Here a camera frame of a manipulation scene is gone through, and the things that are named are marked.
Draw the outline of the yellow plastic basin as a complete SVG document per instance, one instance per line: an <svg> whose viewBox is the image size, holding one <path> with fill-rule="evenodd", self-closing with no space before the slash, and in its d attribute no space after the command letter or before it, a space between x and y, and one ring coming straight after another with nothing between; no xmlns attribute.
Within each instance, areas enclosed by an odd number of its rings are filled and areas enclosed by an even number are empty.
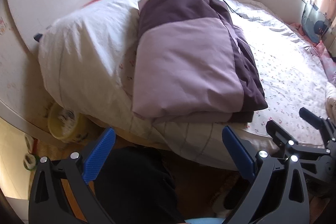
<svg viewBox="0 0 336 224"><path fill-rule="evenodd" d="M48 116L51 135L64 143L85 143L89 138L89 121L80 113L54 103Z"/></svg>

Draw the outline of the blue floral cushion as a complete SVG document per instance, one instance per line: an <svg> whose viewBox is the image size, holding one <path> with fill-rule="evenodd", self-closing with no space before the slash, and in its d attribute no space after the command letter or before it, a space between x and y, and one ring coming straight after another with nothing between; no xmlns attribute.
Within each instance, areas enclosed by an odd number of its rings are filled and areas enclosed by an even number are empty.
<svg viewBox="0 0 336 224"><path fill-rule="evenodd" d="M304 34L312 43L318 44L332 23L332 15L320 9L313 1L306 2L301 17Z"/></svg>

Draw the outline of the white pillow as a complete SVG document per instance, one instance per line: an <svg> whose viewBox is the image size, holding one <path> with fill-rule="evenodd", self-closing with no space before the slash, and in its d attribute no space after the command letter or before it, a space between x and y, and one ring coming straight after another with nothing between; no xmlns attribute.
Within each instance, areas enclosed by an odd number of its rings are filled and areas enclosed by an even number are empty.
<svg viewBox="0 0 336 224"><path fill-rule="evenodd" d="M58 19L39 42L45 89L65 109L136 135L132 110L140 0L99 0Z"/></svg>

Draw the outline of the pink patterned bedsheet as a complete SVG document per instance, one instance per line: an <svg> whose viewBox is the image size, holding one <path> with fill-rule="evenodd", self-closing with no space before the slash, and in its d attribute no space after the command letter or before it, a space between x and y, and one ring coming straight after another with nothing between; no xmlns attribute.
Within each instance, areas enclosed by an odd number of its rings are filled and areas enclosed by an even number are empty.
<svg viewBox="0 0 336 224"><path fill-rule="evenodd" d="M326 73L327 79L333 85L335 85L335 61L332 59L329 51L326 49L322 40L318 43L314 43L311 39L305 35L301 24L292 23L288 26L293 32L295 32L302 40L308 42L310 52L317 56L323 66L323 69Z"/></svg>

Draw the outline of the lilac and purple jacket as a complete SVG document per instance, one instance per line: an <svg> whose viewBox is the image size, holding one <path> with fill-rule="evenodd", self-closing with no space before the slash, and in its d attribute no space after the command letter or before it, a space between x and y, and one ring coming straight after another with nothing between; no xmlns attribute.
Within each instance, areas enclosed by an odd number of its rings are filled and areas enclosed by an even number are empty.
<svg viewBox="0 0 336 224"><path fill-rule="evenodd" d="M253 53L224 2L139 2L134 114L153 123L248 123L267 106Z"/></svg>

